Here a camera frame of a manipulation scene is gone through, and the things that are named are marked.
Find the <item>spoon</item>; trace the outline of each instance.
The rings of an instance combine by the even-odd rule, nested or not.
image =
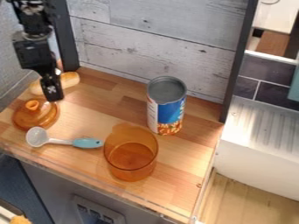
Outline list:
[[[103,145],[101,140],[94,138],[76,138],[74,140],[50,138],[46,130],[40,127],[33,127],[28,130],[26,142],[32,147],[40,147],[44,144],[67,144],[81,149],[94,149]]]

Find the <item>can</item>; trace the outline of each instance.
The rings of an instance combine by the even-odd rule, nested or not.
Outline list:
[[[160,76],[147,88],[148,126],[159,135],[173,135],[182,129],[186,85],[178,78]]]

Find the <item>wooden countertop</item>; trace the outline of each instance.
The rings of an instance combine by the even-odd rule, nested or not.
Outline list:
[[[81,83],[65,91],[59,120],[48,129],[51,137],[105,140],[118,123],[146,126],[144,84],[84,67],[78,72]],[[25,133],[12,126],[11,115],[32,97],[25,91],[0,114],[2,152],[110,197],[188,221],[222,130],[217,122],[220,105],[188,96],[183,129],[175,136],[156,136],[160,149],[152,175],[129,183],[111,176],[102,149],[27,145]]]

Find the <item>metal can lid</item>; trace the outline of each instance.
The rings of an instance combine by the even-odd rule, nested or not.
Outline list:
[[[177,102],[186,96],[187,87],[178,78],[160,76],[148,84],[149,98],[158,104]]]

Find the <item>gray wall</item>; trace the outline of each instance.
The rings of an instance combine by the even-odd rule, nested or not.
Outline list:
[[[248,0],[67,0],[80,64],[222,102]]]
[[[0,111],[37,78],[35,73],[20,68],[14,53],[10,37],[20,29],[11,5],[0,1]]]

